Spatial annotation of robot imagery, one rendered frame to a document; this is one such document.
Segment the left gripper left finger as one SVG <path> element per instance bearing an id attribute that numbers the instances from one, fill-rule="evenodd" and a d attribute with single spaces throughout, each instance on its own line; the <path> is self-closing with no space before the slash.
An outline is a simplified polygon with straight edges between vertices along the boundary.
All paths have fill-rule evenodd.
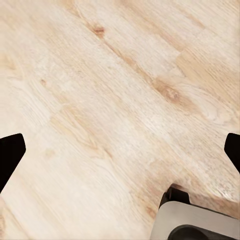
<path id="1" fill-rule="evenodd" d="M 26 152 L 21 133 L 0 138 L 0 193 Z"/>

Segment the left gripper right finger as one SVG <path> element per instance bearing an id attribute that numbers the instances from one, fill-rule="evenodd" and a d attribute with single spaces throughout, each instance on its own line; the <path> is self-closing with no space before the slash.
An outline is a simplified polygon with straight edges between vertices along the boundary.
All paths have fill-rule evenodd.
<path id="1" fill-rule="evenodd" d="M 224 151 L 240 173 L 240 135 L 228 133 Z"/>

